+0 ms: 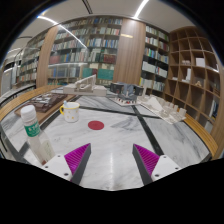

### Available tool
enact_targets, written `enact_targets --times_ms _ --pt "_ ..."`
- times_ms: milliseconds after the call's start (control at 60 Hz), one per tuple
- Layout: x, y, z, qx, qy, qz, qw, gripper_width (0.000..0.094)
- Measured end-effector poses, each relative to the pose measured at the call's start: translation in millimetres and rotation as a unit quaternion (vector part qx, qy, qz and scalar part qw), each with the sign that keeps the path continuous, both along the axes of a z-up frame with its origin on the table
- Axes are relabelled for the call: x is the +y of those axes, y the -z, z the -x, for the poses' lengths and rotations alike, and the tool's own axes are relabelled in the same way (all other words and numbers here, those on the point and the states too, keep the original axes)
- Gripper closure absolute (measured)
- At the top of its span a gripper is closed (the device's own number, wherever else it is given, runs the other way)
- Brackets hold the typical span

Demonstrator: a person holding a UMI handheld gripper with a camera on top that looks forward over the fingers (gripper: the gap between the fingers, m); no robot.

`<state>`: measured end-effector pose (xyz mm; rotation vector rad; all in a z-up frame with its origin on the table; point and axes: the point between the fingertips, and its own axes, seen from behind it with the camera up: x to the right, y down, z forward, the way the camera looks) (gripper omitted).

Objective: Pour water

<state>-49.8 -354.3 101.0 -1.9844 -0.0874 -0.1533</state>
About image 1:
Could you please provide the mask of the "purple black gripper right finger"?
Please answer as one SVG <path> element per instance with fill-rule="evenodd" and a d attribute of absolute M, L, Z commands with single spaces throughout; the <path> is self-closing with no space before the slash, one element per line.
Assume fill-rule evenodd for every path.
<path fill-rule="evenodd" d="M 181 167 L 167 155 L 159 156 L 137 144 L 133 145 L 132 154 L 144 185 L 181 170 Z"/>

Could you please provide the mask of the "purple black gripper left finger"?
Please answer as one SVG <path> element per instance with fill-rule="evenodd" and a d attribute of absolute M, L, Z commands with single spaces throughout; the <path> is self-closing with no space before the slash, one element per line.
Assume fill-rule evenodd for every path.
<path fill-rule="evenodd" d="M 91 144 L 85 144 L 66 155 L 57 154 L 42 169 L 79 185 L 91 154 Z"/>

